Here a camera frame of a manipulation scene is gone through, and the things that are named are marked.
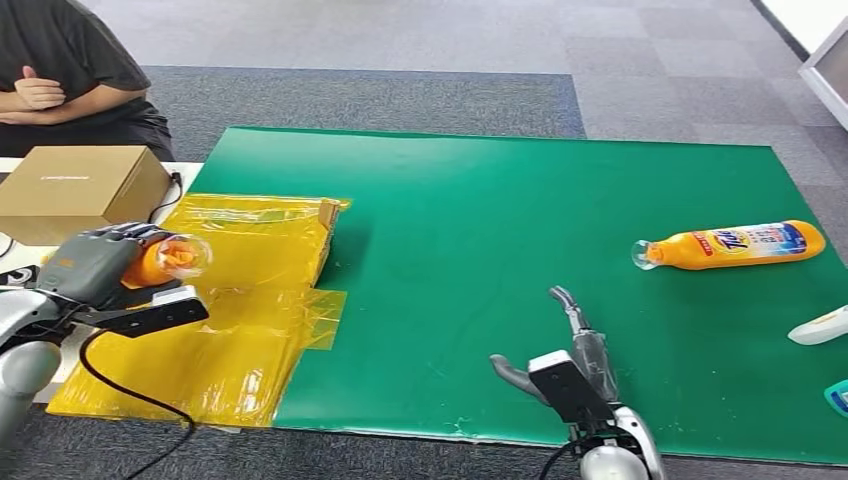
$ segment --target green mat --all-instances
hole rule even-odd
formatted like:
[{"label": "green mat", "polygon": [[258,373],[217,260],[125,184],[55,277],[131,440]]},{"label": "green mat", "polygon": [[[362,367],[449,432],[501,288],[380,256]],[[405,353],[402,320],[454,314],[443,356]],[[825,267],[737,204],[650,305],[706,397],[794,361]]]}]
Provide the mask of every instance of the green mat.
[{"label": "green mat", "polygon": [[848,300],[832,248],[701,272],[629,258],[679,231],[816,223],[767,147],[231,128],[192,191],[354,201],[321,284],[349,292],[335,346],[303,355],[275,426],[559,444],[487,357],[570,347],[561,284],[663,452],[848,463],[822,396],[848,337],[786,338]]}]

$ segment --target black cable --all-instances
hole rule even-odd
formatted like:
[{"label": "black cable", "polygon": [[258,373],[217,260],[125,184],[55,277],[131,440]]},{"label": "black cable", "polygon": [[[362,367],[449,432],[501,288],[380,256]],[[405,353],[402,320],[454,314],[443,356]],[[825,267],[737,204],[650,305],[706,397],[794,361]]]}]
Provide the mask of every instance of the black cable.
[{"label": "black cable", "polygon": [[67,326],[67,324],[71,321],[71,317],[75,313],[82,310],[83,308],[88,308],[88,305],[86,305],[84,303],[78,303],[76,306],[74,306],[74,308],[72,308],[68,313],[66,313],[64,317],[59,319],[59,321],[56,322],[55,325],[50,326],[50,327],[45,326],[45,325],[39,325],[37,323],[33,323],[33,324],[29,325],[29,327],[38,328],[39,330],[42,331],[42,333],[32,334],[32,335],[27,334],[27,333],[16,333],[15,336],[20,337],[20,338],[37,339],[37,338],[47,336],[51,333],[56,334],[56,335],[62,335],[61,329],[64,328],[65,326]]},{"label": "black cable", "polygon": [[14,247],[14,246],[15,246],[15,239],[12,238],[12,237],[9,237],[9,245],[6,247],[6,250],[3,250],[3,253],[0,253],[0,258],[3,258],[6,255],[8,255],[9,252],[12,251],[12,247]]},{"label": "black cable", "polygon": [[153,217],[156,216],[156,212],[162,210],[163,208],[170,207],[171,205],[179,202],[181,198],[183,198],[183,176],[180,174],[180,172],[171,173],[171,181],[177,184],[177,189],[179,189],[179,195],[177,195],[177,198],[171,200],[170,202],[163,203],[162,205],[159,205],[158,207],[151,210],[150,215],[147,217],[147,223],[153,223]]},{"label": "black cable", "polygon": [[176,407],[172,407],[171,405],[168,405],[167,403],[160,402],[159,400],[156,400],[154,398],[150,398],[147,395],[143,395],[141,393],[130,390],[129,388],[122,387],[121,385],[118,385],[117,383],[113,382],[112,380],[109,380],[108,378],[106,378],[102,373],[98,372],[91,365],[91,362],[88,361],[88,347],[91,345],[92,342],[97,340],[100,336],[107,333],[108,331],[109,330],[104,329],[104,330],[100,330],[100,331],[94,333],[93,335],[86,338],[85,341],[82,342],[82,346],[80,346],[80,363],[88,371],[88,373],[90,373],[94,378],[100,380],[101,382],[105,383],[106,385],[109,385],[110,387],[114,388],[115,390],[117,390],[117,391],[119,391],[119,392],[121,392],[125,395],[129,395],[133,398],[137,398],[139,400],[145,401],[145,402],[150,403],[152,405],[156,405],[157,407],[159,407],[163,410],[167,410],[167,411],[169,411],[169,412],[171,412],[175,415],[178,415],[183,420],[185,420],[186,423],[188,424],[188,430],[186,430],[186,432],[183,434],[183,436],[174,445],[172,445],[171,448],[169,448],[168,450],[166,450],[165,452],[160,454],[158,457],[156,457],[155,459],[148,462],[146,465],[144,465],[143,467],[139,468],[138,470],[136,470],[135,472],[131,473],[129,476],[126,477],[127,479],[131,479],[131,478],[138,477],[139,475],[144,473],[148,468],[156,465],[157,463],[161,462],[165,457],[174,453],[174,451],[176,449],[180,448],[180,446],[182,446],[185,442],[188,441],[189,438],[191,438],[192,435],[194,435],[194,432],[197,431],[197,424],[194,422],[194,419],[192,419],[189,414],[183,412],[182,410],[180,410]]},{"label": "black cable", "polygon": [[571,443],[566,443],[565,445],[559,447],[557,451],[554,452],[553,455],[551,455],[551,458],[548,459],[547,463],[545,463],[545,466],[542,467],[542,471],[539,473],[539,480],[545,480],[546,478],[548,478],[548,472],[551,470],[551,467],[553,467],[556,461],[559,460],[559,457],[561,457],[562,454],[570,448]]}]

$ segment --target bottle cap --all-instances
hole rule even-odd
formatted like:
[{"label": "bottle cap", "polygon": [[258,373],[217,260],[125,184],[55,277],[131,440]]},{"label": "bottle cap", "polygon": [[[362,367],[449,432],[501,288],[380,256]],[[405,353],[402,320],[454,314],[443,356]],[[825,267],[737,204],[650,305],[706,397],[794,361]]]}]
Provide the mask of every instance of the bottle cap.
[{"label": "bottle cap", "polygon": [[662,251],[647,240],[639,240],[633,244],[630,250],[633,263],[642,270],[650,270],[662,265]]},{"label": "bottle cap", "polygon": [[212,263],[212,248],[194,235],[173,235],[156,249],[156,264],[174,278],[196,277]]}]

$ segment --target person's hand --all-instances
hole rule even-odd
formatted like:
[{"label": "person's hand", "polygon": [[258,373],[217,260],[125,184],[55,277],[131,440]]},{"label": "person's hand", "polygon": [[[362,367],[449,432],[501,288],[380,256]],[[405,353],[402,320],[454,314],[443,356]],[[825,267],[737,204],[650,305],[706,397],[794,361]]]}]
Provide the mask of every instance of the person's hand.
[{"label": "person's hand", "polygon": [[55,125],[50,112],[6,112],[0,113],[0,123],[8,125]]},{"label": "person's hand", "polygon": [[65,103],[65,92],[59,82],[38,78],[30,66],[23,68],[24,78],[15,82],[15,92],[21,99],[23,110],[44,110]]}]

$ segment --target white table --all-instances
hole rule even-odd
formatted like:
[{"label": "white table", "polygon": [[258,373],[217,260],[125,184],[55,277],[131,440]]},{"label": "white table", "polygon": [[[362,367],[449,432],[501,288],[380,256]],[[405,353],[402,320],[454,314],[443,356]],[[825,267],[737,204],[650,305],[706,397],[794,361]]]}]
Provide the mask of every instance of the white table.
[{"label": "white table", "polygon": [[[20,158],[0,157],[0,173],[12,172],[20,163]],[[164,166],[168,172],[180,172],[180,174],[182,174],[183,187],[185,190],[188,190],[188,187],[192,184],[192,182],[194,182],[194,179],[197,178],[197,174],[200,172],[200,169],[203,168],[202,163],[183,162],[163,163],[162,166]],[[175,198],[177,193],[177,187],[175,185],[172,186],[171,190],[169,190],[168,194],[165,196],[165,201],[170,201]],[[159,223],[167,218],[168,214],[171,213],[171,210],[174,209],[174,206],[175,205],[160,209],[153,218],[154,222]],[[9,237],[0,234],[0,252],[6,249],[6,242],[8,241]],[[0,272],[8,272],[27,265],[39,265],[41,264],[41,259],[44,258],[45,255],[52,253],[54,250],[56,250],[55,246],[27,247],[16,243],[5,257],[0,258]],[[62,342],[62,364],[59,366],[59,370],[56,372],[56,375],[53,376],[53,380],[51,380],[50,385],[36,395],[36,402],[47,403],[50,401],[53,394],[56,393],[56,389],[65,382],[77,362],[79,362],[79,347],[82,344],[82,341],[91,333],[91,331],[92,329],[89,327],[79,326],[76,328],[73,335]]]}]

